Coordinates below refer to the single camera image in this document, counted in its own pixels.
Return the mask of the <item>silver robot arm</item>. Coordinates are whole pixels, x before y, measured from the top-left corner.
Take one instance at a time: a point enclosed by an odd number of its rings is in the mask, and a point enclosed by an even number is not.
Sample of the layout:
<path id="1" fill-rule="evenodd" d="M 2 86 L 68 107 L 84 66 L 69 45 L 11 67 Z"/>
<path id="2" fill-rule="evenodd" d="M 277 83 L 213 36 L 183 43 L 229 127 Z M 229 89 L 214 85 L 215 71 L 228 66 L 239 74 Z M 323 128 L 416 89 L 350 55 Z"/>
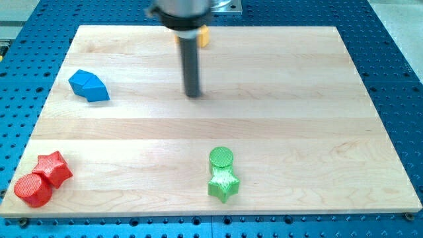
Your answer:
<path id="1" fill-rule="evenodd" d="M 145 10 L 149 18 L 157 17 L 163 26 L 184 39 L 196 38 L 211 12 L 210 0 L 154 0 Z"/>

